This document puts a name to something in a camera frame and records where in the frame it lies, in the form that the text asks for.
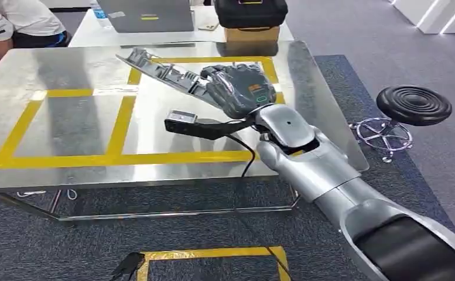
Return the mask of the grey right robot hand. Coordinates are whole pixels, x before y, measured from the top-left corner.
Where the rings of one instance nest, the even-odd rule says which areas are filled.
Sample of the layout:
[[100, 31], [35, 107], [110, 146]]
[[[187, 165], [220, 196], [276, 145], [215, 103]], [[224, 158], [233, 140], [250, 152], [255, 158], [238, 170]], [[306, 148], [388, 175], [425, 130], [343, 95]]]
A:
[[200, 77], [208, 80], [206, 94], [231, 119], [246, 118], [276, 101], [275, 87], [256, 64], [208, 66]]

